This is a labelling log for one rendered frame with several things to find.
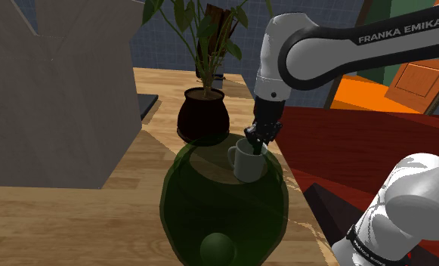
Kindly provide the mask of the green translucent round vase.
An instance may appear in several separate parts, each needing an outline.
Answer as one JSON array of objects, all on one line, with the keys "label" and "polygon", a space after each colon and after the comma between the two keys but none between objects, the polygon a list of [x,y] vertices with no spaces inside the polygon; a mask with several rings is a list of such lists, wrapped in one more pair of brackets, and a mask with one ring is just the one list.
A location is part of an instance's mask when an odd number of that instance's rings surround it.
[{"label": "green translucent round vase", "polygon": [[267,152],[257,181],[237,180],[227,151],[240,138],[230,133],[186,144],[164,178],[160,218],[184,266],[263,266],[283,238],[283,168]]}]

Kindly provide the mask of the white mug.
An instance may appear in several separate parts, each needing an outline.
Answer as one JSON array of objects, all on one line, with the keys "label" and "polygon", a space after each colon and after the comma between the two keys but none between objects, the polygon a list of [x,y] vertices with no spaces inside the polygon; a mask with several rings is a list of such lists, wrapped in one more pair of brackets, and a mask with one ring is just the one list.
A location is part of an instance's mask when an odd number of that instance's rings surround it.
[{"label": "white mug", "polygon": [[239,139],[227,152],[227,158],[233,174],[239,181],[252,183],[261,178],[264,170],[265,156],[268,152],[266,144],[262,144],[258,155],[246,138]]}]

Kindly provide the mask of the potted plant in dark pot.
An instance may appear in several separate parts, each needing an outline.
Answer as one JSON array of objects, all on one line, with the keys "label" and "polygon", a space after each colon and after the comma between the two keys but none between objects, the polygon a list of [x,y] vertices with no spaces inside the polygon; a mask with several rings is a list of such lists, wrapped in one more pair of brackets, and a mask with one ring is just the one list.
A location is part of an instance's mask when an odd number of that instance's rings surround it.
[{"label": "potted plant in dark pot", "polygon": [[[243,6],[248,0],[236,7],[232,7],[230,16],[227,18],[224,28],[229,25],[232,17],[238,24],[247,27],[249,20]],[[230,117],[224,104],[224,92],[213,87],[215,80],[221,80],[218,69],[219,63],[216,57],[211,60],[208,56],[208,46],[211,35],[216,32],[217,25],[211,23],[212,18],[206,16],[200,0],[171,0],[173,4],[175,21],[168,25],[178,34],[183,42],[185,31],[190,31],[193,45],[187,49],[194,60],[196,75],[200,86],[189,88],[184,92],[185,100],[181,105],[177,119],[178,136],[187,143],[196,146],[214,146],[227,138],[230,132]],[[218,52],[227,43],[227,54],[233,55],[237,60],[242,59],[240,47],[225,36]]]}]

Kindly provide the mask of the brown wooden block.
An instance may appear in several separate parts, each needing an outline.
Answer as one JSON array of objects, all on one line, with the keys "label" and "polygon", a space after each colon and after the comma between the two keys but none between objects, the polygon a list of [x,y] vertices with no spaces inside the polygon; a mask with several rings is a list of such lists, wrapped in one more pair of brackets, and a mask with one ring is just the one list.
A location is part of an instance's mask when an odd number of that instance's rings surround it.
[{"label": "brown wooden block", "polygon": [[224,43],[224,47],[221,49],[221,52],[218,52],[221,47],[221,43],[224,41],[225,36],[227,36],[227,39],[230,38],[238,24],[235,18],[232,17],[229,25],[224,28],[224,31],[222,31],[223,25],[226,23],[226,20],[230,16],[230,13],[230,10],[224,10],[223,8],[217,7],[215,5],[206,5],[206,16],[210,16],[212,18],[211,23],[218,26],[216,32],[211,35],[211,38],[209,40],[208,56],[210,60],[213,57],[216,57],[219,63],[224,59],[224,56],[227,53],[226,42]]}]

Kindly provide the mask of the black flat slab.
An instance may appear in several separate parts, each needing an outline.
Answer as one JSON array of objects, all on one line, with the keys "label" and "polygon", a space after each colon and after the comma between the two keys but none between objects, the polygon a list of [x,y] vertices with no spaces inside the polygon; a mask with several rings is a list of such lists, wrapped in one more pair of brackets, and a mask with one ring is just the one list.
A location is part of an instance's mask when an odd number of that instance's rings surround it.
[{"label": "black flat slab", "polygon": [[140,110],[141,120],[149,113],[150,109],[158,100],[157,94],[138,94],[138,106]]}]

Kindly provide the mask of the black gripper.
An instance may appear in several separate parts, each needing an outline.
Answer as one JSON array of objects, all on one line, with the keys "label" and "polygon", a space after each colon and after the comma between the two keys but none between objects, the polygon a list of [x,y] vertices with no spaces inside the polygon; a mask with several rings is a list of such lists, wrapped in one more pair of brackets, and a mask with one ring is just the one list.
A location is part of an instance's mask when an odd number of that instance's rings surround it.
[{"label": "black gripper", "polygon": [[268,101],[255,98],[254,120],[251,126],[244,129],[245,136],[252,145],[253,155],[259,156],[264,143],[269,144],[275,139],[283,127],[280,119],[283,115],[283,101]]}]

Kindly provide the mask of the orange panelled door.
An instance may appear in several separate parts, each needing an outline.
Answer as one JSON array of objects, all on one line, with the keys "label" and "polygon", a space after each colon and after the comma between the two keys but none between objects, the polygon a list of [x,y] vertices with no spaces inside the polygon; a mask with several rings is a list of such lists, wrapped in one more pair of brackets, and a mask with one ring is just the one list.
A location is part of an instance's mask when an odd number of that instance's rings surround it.
[{"label": "orange panelled door", "polygon": [[418,113],[432,115],[439,105],[439,59],[402,64],[385,97]]}]

